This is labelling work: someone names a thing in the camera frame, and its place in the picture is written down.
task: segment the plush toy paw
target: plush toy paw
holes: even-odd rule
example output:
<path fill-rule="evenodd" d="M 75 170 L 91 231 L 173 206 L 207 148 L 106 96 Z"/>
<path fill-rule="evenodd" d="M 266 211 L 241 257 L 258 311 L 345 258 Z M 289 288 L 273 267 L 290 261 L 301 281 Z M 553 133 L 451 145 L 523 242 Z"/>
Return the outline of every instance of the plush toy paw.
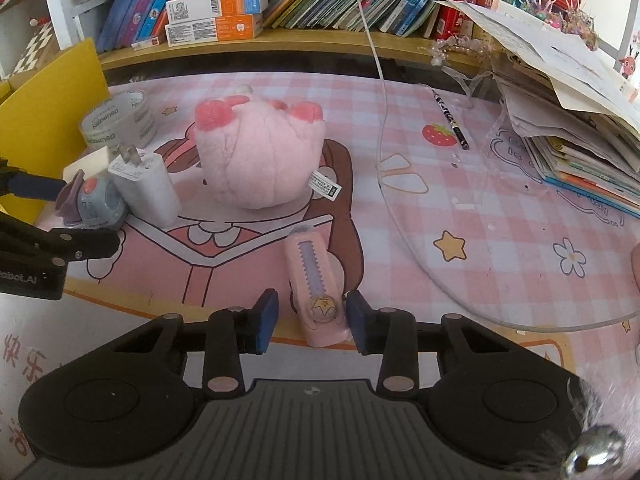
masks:
<path fill-rule="evenodd" d="M 196 106 L 194 138 L 207 187 L 220 202 L 249 209 L 310 193 L 326 133 L 321 106 L 289 108 L 239 91 Z"/>
<path fill-rule="evenodd" d="M 223 128 L 234 120 L 231 105 L 218 99 L 203 101 L 196 106 L 196 127 L 201 132 Z"/>

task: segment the orange box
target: orange box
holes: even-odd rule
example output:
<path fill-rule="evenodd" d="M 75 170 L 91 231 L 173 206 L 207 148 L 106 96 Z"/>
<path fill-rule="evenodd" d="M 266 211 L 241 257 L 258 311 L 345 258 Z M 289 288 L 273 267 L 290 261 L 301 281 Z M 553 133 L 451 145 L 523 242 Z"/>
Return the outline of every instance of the orange box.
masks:
<path fill-rule="evenodd" d="M 216 18 L 218 41 L 252 40 L 262 31 L 260 14 L 244 14 L 242 16 L 222 16 Z"/>
<path fill-rule="evenodd" d="M 262 15 L 242 14 L 208 18 L 196 22 L 167 25 L 165 30 L 169 46 L 209 41 L 252 40 L 262 31 Z"/>
<path fill-rule="evenodd" d="M 170 25 L 210 20 L 221 16 L 261 14 L 269 0 L 170 0 L 166 3 Z"/>

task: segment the white phone charger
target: white phone charger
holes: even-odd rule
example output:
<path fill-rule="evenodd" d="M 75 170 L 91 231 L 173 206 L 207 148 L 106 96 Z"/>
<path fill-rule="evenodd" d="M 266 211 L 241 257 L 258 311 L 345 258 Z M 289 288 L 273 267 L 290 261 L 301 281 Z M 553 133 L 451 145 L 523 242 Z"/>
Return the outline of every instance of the white phone charger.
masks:
<path fill-rule="evenodd" d="M 109 165 L 110 179 L 138 218 L 159 228 L 171 227 L 182 204 L 164 166 L 162 156 L 118 147 L 120 155 Z"/>

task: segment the yellow board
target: yellow board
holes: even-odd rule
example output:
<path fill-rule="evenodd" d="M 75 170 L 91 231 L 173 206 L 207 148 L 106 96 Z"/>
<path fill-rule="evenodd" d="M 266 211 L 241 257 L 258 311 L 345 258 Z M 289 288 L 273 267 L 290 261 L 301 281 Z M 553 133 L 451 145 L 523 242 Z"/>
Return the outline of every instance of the yellow board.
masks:
<path fill-rule="evenodd" d="M 78 124 L 109 97 L 93 41 L 65 50 L 22 81 L 0 85 L 0 156 L 29 173 L 62 178 L 63 168 L 86 147 Z M 33 223 L 44 202 L 5 195 L 0 205 Z"/>
<path fill-rule="evenodd" d="M 11 95 L 11 85 L 9 85 L 9 82 L 0 82 L 0 105 L 6 101 L 9 95 Z"/>

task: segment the pencil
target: pencil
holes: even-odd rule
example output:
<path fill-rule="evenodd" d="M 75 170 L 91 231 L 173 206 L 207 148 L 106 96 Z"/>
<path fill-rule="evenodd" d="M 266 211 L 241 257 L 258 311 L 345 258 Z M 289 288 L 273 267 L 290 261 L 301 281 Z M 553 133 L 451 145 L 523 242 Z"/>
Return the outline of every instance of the pencil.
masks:
<path fill-rule="evenodd" d="M 458 139 L 460 146 L 462 146 L 463 150 L 468 150 L 469 143 L 466 142 L 465 136 L 462 134 L 462 130 L 460 130 L 460 126 L 458 126 L 458 123 L 453 118 L 453 115 L 451 115 L 451 112 L 449 112 L 447 105 L 444 104 L 442 97 L 440 97 L 435 90 L 431 89 L 431 91 L 433 92 L 433 97 L 435 97 L 436 102 L 440 106 L 440 110 L 442 110 L 442 113 L 447 118 L 447 121 L 449 121 L 449 126 L 451 126 L 451 129 L 456 134 L 456 138 Z"/>

